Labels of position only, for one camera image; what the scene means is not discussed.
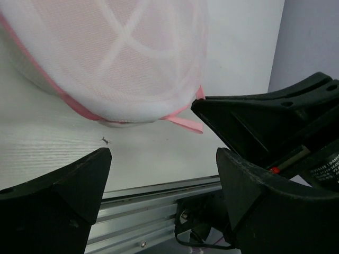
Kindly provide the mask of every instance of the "black cable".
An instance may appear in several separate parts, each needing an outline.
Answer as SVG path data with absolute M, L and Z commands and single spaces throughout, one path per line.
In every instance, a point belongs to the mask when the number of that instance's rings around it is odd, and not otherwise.
M 213 244 L 206 244 L 206 243 L 192 243 L 192 242 L 184 242 L 178 238 L 178 234 L 175 233 L 176 241 L 184 246 L 192 247 L 192 248 L 208 248 L 208 249 L 218 249 L 218 250 L 233 250 L 235 247 L 233 245 L 230 246 L 220 246 L 220 245 L 213 245 Z

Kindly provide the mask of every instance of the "gray wall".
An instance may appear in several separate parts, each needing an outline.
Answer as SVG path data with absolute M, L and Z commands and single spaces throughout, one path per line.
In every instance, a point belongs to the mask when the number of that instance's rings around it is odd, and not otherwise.
M 322 71 L 339 78 L 339 1 L 286 0 L 269 91 Z

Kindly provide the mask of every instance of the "small insect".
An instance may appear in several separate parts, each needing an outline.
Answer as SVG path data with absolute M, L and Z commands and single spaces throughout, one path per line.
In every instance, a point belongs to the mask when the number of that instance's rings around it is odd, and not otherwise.
M 107 139 L 105 139 L 105 137 L 102 137 L 101 140 L 104 141 L 106 144 L 110 144 L 110 143 L 111 143 L 110 141 L 108 141 Z

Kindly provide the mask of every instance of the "mesh laundry bag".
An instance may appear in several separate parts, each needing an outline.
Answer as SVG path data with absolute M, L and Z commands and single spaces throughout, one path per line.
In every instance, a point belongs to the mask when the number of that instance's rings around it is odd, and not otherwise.
M 80 115 L 202 132 L 176 115 L 203 98 L 206 0 L 0 0 L 0 11 L 17 68 Z

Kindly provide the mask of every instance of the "red button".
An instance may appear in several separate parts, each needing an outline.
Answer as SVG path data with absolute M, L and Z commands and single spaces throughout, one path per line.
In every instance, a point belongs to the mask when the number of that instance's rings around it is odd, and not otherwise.
M 277 167 L 273 167 L 270 169 L 270 172 L 274 173 L 274 174 L 279 174 L 280 173 L 280 169 Z

